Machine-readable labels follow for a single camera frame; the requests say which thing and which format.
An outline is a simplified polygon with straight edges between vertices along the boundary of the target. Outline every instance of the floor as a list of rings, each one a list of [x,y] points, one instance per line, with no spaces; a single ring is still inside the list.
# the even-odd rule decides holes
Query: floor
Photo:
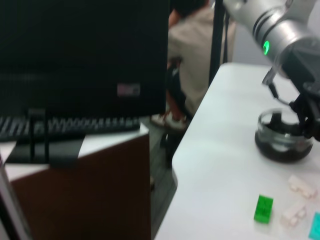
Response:
[[[166,166],[165,150],[160,147],[164,130],[151,124],[149,118],[141,121],[149,129],[150,174],[155,182],[151,192],[151,239],[154,239],[177,188],[172,170]]]

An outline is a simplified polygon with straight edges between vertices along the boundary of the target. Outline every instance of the person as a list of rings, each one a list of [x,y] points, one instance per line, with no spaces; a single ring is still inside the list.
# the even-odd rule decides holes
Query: person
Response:
[[[214,9],[209,0],[172,0],[169,16],[168,74],[166,101],[169,110],[154,115],[151,121],[175,130],[186,129],[186,116],[192,118],[209,88],[211,46],[214,27]],[[228,26],[228,53],[232,59],[235,39],[235,22]],[[221,63],[224,54],[223,30]]]

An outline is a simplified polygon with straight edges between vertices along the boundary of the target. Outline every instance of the beige shirt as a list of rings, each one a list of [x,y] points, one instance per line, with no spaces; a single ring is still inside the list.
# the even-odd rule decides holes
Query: beige shirt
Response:
[[[168,33],[168,61],[181,58],[179,68],[181,90],[186,96],[185,107],[194,115],[209,87],[211,44],[214,10],[210,7],[198,11]],[[228,27],[228,61],[232,60],[236,24]],[[221,63],[223,62],[225,30],[223,30]]]

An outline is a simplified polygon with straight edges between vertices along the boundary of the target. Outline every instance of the white lego brick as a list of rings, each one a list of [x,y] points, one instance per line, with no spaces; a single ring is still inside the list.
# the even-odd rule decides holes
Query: white lego brick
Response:
[[[297,202],[282,214],[280,222],[285,227],[295,227],[306,215],[306,205],[303,202]]]
[[[292,191],[299,191],[306,199],[315,198],[318,194],[318,191],[315,188],[295,175],[292,175],[288,182]]]

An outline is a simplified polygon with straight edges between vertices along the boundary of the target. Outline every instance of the clear glass container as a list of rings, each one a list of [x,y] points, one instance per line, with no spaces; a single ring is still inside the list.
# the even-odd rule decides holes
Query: clear glass container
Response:
[[[277,162],[295,162],[307,156],[313,140],[299,131],[296,113],[287,109],[272,109],[263,112],[258,119],[255,143],[261,153]]]

